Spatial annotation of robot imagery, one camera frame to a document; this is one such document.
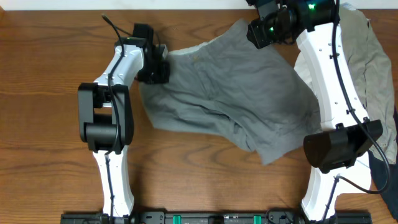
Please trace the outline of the grey shorts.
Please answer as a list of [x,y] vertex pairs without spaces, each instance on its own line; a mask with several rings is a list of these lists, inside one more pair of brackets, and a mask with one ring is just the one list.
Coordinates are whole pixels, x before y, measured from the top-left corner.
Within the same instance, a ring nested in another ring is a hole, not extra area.
[[139,85],[146,113],[157,129],[223,136],[264,164],[321,130],[316,96],[272,46],[255,48],[248,22],[168,55],[170,79]]

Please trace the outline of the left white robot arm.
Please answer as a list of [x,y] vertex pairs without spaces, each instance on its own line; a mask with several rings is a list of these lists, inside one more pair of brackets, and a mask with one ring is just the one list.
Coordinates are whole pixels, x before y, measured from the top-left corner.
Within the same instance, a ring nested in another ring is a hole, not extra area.
[[80,138],[93,153],[101,176],[101,222],[118,222],[132,213],[127,153],[134,135],[130,88],[135,81],[165,83],[170,73],[167,47],[146,38],[123,37],[104,72],[78,87]]

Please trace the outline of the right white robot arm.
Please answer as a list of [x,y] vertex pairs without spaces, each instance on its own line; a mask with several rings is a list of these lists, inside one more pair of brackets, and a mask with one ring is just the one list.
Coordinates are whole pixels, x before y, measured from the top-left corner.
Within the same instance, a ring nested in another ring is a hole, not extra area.
[[340,213],[338,196],[371,192],[369,149],[383,128],[370,120],[354,88],[343,52],[339,2],[252,0],[259,17],[247,32],[261,49],[274,43],[297,44],[308,66],[320,107],[320,133],[304,138],[311,165],[307,192],[298,215],[283,223],[371,223],[368,212]]

